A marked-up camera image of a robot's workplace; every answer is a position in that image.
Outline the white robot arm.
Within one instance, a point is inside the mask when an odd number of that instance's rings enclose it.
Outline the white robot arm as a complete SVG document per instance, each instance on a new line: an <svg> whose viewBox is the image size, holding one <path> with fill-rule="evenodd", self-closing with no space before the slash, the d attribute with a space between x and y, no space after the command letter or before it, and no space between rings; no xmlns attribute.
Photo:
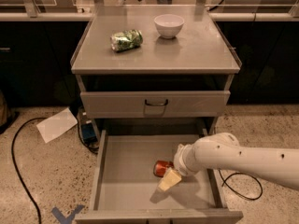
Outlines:
<svg viewBox="0 0 299 224"><path fill-rule="evenodd" d="M159 189L167 191L183 176L202 169L234 170L290 189L299 189L299 150L242 147L231 133L205 136L193 144L178 145L173 161L157 161L153 173L162 178Z"/></svg>

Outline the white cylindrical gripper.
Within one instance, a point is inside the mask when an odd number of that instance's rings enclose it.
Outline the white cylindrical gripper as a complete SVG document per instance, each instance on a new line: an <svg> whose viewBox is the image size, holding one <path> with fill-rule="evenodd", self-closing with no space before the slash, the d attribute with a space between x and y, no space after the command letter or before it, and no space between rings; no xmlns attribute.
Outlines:
<svg viewBox="0 0 299 224"><path fill-rule="evenodd" d="M181 176L195 175L200 171L200 164L195 158L192 145L178 145L174 156L174 167L176 170L173 168L166 170L158 184L158 190L167 191L181 181Z"/></svg>

